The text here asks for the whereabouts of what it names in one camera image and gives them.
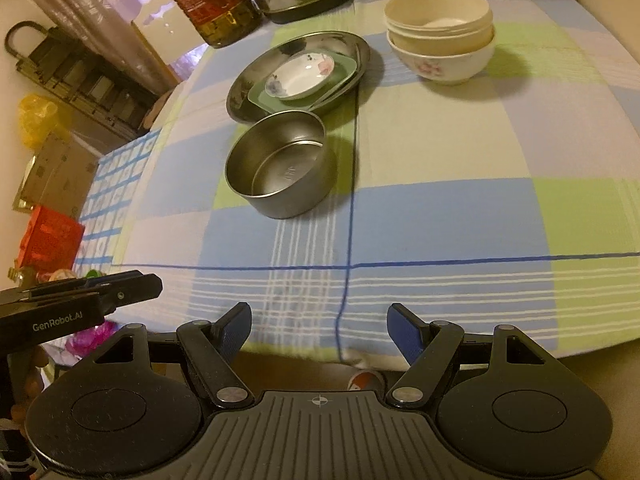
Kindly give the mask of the person's left hand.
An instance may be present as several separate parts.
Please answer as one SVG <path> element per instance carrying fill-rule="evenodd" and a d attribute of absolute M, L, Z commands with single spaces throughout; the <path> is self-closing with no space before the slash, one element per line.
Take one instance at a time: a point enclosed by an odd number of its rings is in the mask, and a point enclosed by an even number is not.
<path fill-rule="evenodd" d="M 43 390 L 41 370 L 49 364 L 47 352 L 40 346 L 10 355 L 10 375 L 13 393 L 11 420 L 24 434 L 27 411 Z"/>

